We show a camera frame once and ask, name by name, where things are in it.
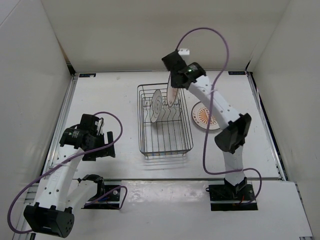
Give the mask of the white plate red pattern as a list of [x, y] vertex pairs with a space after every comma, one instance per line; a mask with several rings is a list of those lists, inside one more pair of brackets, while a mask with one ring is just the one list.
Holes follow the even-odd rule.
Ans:
[[167, 89], [166, 89], [166, 102], [168, 107], [172, 107], [177, 99], [179, 94], [179, 88], [174, 88], [171, 85], [171, 74], [169, 74], [168, 82], [167, 82]]

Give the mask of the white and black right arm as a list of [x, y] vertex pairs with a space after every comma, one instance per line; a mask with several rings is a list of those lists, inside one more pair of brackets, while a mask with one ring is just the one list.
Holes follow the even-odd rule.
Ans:
[[171, 86], [188, 90], [217, 120], [221, 132], [214, 137], [214, 142], [224, 157], [224, 193], [230, 200], [238, 199], [247, 185], [243, 171], [243, 145], [252, 121], [251, 116], [239, 113], [218, 91], [212, 90], [206, 71], [196, 62], [186, 64], [178, 50], [161, 60], [170, 72]]

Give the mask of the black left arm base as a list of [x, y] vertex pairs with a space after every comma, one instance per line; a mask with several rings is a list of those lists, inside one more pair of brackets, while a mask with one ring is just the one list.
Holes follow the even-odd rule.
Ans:
[[89, 200], [89, 202], [94, 201], [93, 204], [84, 206], [82, 209], [86, 210], [119, 210], [121, 201], [121, 188], [119, 185], [105, 185], [105, 193], [110, 192], [103, 198], [96, 200], [98, 197], [95, 196]]

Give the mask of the orange sunburst plate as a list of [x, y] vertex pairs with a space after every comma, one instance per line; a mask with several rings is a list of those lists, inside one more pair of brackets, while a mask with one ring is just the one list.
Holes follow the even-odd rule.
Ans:
[[208, 122], [210, 122], [209, 131], [220, 130], [220, 126], [216, 118], [212, 115], [209, 120], [209, 110], [200, 101], [192, 107], [191, 118], [193, 122], [203, 130], [207, 129]]

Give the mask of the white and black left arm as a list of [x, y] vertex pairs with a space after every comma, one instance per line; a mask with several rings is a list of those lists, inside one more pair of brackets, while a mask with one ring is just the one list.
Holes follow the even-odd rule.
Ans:
[[104, 179], [97, 174], [87, 174], [75, 190], [69, 191], [81, 161], [116, 156], [111, 144], [113, 133], [103, 133], [103, 126], [102, 117], [83, 114], [79, 124], [64, 130], [59, 141], [58, 168], [50, 173], [35, 203], [23, 212], [32, 231], [66, 238], [72, 231], [76, 211], [87, 202], [103, 198], [106, 192]]

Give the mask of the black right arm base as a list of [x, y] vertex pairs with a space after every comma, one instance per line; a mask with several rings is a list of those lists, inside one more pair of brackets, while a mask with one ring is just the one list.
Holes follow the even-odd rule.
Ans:
[[236, 195], [224, 184], [211, 184], [205, 190], [209, 193], [211, 211], [258, 210], [258, 204], [254, 200], [255, 193], [252, 184], [247, 184]]

